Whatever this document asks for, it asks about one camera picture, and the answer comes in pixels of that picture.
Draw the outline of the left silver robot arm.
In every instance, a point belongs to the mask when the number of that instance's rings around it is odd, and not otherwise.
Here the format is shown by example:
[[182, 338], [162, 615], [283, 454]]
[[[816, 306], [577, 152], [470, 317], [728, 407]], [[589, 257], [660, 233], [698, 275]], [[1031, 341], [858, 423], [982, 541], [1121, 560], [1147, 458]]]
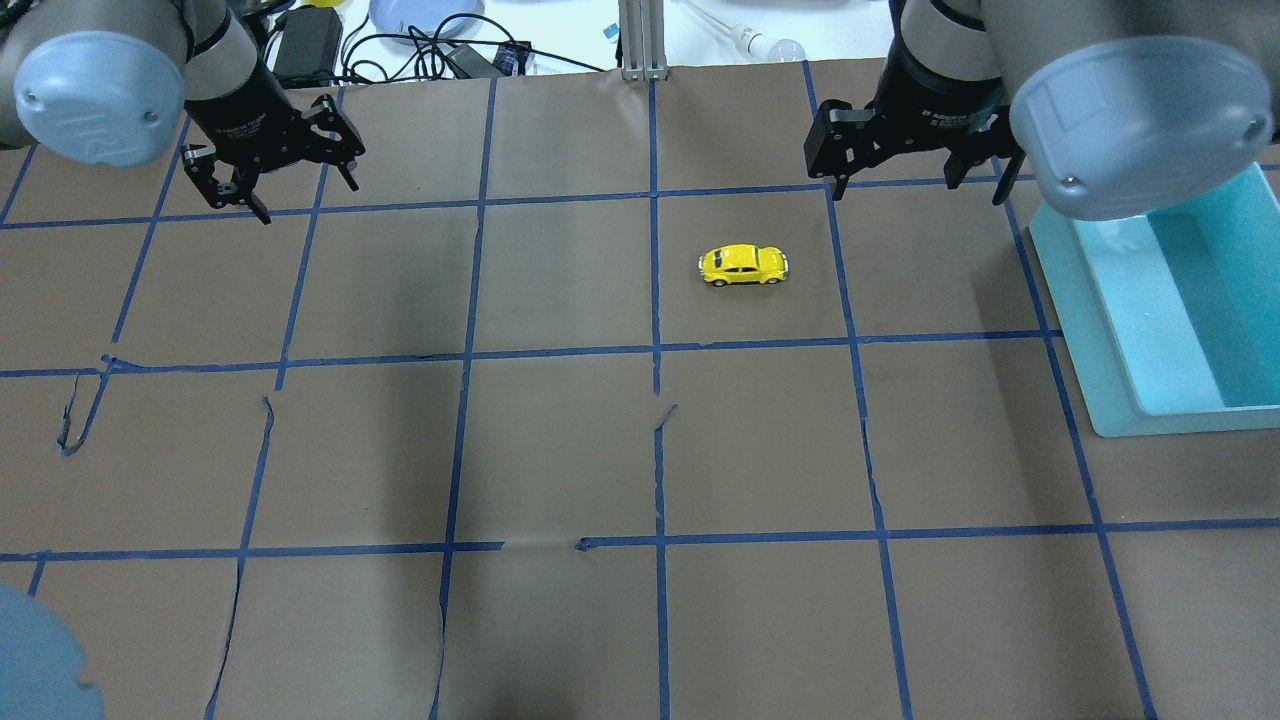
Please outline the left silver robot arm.
[[186, 114], [206, 137], [180, 147], [186, 177], [210, 208], [262, 223], [262, 174], [310, 161], [358, 188], [349, 118], [329, 94], [296, 108], [225, 1], [5, 1], [1, 95], [4, 151], [91, 167], [154, 161]]

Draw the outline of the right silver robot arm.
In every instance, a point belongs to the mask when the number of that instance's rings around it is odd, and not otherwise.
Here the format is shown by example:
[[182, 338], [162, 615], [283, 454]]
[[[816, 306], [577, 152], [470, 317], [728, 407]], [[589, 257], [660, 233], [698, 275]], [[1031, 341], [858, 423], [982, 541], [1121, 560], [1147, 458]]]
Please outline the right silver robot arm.
[[946, 150], [943, 181], [1024, 161], [1056, 211], [1101, 222], [1210, 192], [1277, 141], [1275, 1], [895, 1], [874, 97], [815, 111], [806, 173]]

